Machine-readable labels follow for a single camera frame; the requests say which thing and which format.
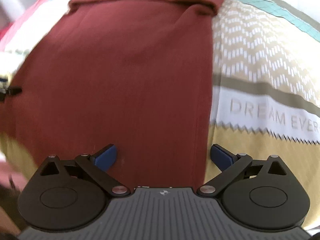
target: blue gripper pad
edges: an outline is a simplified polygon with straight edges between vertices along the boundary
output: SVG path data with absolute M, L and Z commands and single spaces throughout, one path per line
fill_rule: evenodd
M 109 144 L 90 157 L 90 161 L 102 171 L 107 171 L 117 158 L 117 148 Z
M 236 155 L 221 146 L 217 147 L 216 144 L 211 146 L 210 158 L 221 171 L 226 170 L 236 161 Z

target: ribbed plastic surface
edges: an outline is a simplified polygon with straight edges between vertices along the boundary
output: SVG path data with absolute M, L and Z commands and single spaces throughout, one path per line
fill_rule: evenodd
M 105 213 L 86 228 L 46 233 L 28 228 L 20 240 L 307 240 L 301 228 L 262 233 L 227 217 L 214 199 L 196 196 L 191 188 L 137 188 L 114 199 Z

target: red cloth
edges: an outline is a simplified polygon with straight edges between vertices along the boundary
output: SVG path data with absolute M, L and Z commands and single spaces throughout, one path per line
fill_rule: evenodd
M 118 148 L 129 187 L 203 183 L 212 16 L 223 0 L 71 0 L 25 60 L 0 127 L 37 164 Z

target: logo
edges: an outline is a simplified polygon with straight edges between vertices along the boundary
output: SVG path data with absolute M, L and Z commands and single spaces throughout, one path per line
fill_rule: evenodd
M 161 190 L 159 193 L 164 196 L 164 195 L 169 194 L 170 192 L 167 190 Z

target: bed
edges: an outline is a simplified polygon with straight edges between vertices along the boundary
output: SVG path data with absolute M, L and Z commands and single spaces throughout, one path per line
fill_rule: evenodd
M 0 41 L 0 62 L 5 62 L 0 76 L 7 79 L 3 86 L 68 13 L 69 1 L 38 1 L 6 33 Z M 213 143 L 254 159 L 278 154 L 310 197 L 303 225 L 311 229 L 320 225 L 320 14 L 306 11 L 312 18 L 300 11 L 303 6 L 295 7 L 282 0 L 224 0 L 212 19 L 212 106 L 204 181 L 219 173 L 209 157 Z M 39 164 L 29 149 L 5 133 L 0 151 L 27 179 Z

